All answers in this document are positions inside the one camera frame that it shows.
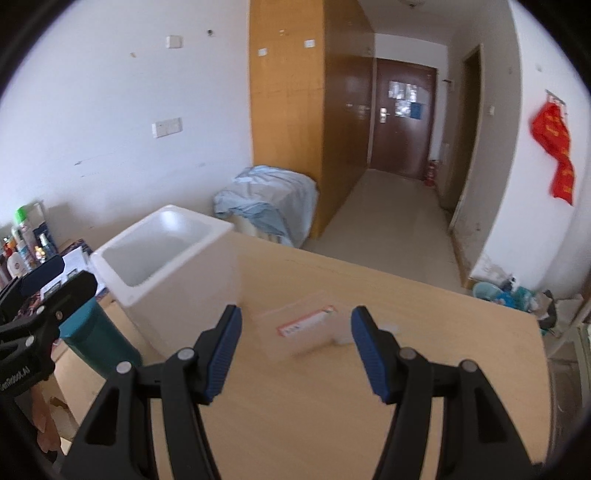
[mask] person's hand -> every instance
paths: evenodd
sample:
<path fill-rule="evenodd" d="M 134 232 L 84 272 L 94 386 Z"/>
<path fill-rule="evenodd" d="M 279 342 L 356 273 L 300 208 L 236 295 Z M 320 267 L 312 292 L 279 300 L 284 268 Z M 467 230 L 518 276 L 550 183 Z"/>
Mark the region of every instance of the person's hand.
<path fill-rule="evenodd" d="M 43 398 L 41 387 L 35 385 L 31 389 L 33 398 L 33 425 L 37 428 L 37 443 L 43 453 L 57 452 L 61 448 L 60 434 L 57 433 L 56 422 L 51 418 L 49 405 Z"/>

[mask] blue bucket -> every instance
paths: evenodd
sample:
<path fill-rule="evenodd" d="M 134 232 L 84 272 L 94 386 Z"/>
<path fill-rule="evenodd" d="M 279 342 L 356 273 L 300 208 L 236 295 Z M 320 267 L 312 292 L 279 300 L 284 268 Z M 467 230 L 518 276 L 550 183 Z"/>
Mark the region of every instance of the blue bucket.
<path fill-rule="evenodd" d="M 503 291 L 499 287 L 485 281 L 478 282 L 472 289 L 472 296 L 474 298 L 486 301 L 493 301 L 501 293 Z"/>

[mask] doorway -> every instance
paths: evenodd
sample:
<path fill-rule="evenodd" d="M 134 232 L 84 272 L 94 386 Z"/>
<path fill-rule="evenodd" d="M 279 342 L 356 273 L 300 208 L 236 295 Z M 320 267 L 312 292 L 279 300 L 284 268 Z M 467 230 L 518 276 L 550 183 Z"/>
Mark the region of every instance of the doorway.
<path fill-rule="evenodd" d="M 479 46 L 468 55 L 463 63 L 457 140 L 450 163 L 449 182 L 440 201 L 443 209 L 450 213 L 455 212 L 450 230 L 453 229 L 462 207 L 470 166 L 478 146 L 478 134 L 482 120 L 482 86 L 482 52 Z"/>
<path fill-rule="evenodd" d="M 437 70 L 377 59 L 374 147 L 370 167 L 422 180 L 427 168 Z"/>

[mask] paper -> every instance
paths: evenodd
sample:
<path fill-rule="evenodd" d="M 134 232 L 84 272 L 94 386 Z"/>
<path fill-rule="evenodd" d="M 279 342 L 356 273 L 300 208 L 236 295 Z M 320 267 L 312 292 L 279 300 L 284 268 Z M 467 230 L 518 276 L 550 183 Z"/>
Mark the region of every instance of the paper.
<path fill-rule="evenodd" d="M 84 252 L 84 250 L 82 250 L 82 247 L 78 247 L 75 250 L 72 250 L 72 252 L 64 255 L 63 259 L 66 266 L 64 267 L 62 274 L 54 278 L 41 289 L 41 298 L 43 300 L 58 290 L 74 275 L 83 270 L 86 270 L 95 276 L 96 282 L 98 284 L 96 288 L 96 295 L 98 295 L 105 288 L 105 283 L 96 273 L 94 267 L 90 263 L 88 255 Z"/>
<path fill-rule="evenodd" d="M 416 85 L 411 85 L 411 84 L 407 83 L 406 95 L 404 96 L 404 99 L 408 100 L 409 102 L 416 102 L 417 101 L 417 86 Z"/>
<path fill-rule="evenodd" d="M 395 116 L 410 116 L 410 104 L 408 100 L 396 100 L 396 106 L 394 108 Z"/>
<path fill-rule="evenodd" d="M 396 98 L 399 100 L 404 100 L 406 95 L 406 83 L 402 82 L 390 82 L 390 86 L 388 89 L 388 98 Z"/>

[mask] white container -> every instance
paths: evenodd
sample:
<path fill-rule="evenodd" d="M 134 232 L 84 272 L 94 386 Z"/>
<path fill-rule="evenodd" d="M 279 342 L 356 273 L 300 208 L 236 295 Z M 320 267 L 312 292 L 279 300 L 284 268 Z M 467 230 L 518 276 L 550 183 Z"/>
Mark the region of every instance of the white container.
<path fill-rule="evenodd" d="M 162 355 L 193 346 L 228 304 L 238 304 L 233 226 L 166 206 L 99 248 L 97 273 L 138 330 Z"/>
<path fill-rule="evenodd" d="M 29 272 L 25 261 L 18 252 L 12 252 L 10 257 L 7 258 L 6 267 L 13 278 L 24 277 Z"/>

